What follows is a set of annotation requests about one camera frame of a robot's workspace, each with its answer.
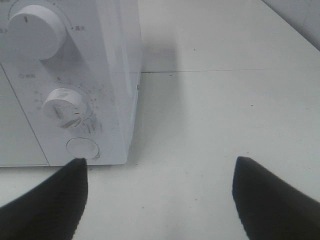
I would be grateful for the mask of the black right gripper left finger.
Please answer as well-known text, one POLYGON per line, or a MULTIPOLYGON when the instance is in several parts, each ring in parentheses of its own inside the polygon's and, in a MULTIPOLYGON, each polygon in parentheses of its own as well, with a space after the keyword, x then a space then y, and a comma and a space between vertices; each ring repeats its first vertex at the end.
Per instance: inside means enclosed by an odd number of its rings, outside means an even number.
POLYGON ((88 170, 75 158, 0 208, 2 240, 71 240, 88 199, 88 170))

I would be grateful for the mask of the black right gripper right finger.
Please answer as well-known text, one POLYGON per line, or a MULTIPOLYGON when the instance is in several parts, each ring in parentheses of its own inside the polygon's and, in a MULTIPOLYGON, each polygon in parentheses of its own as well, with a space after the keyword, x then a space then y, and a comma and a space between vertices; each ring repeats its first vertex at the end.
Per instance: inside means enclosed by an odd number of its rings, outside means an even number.
POLYGON ((249 157, 236 159, 232 197, 250 240, 320 238, 320 203, 249 157))

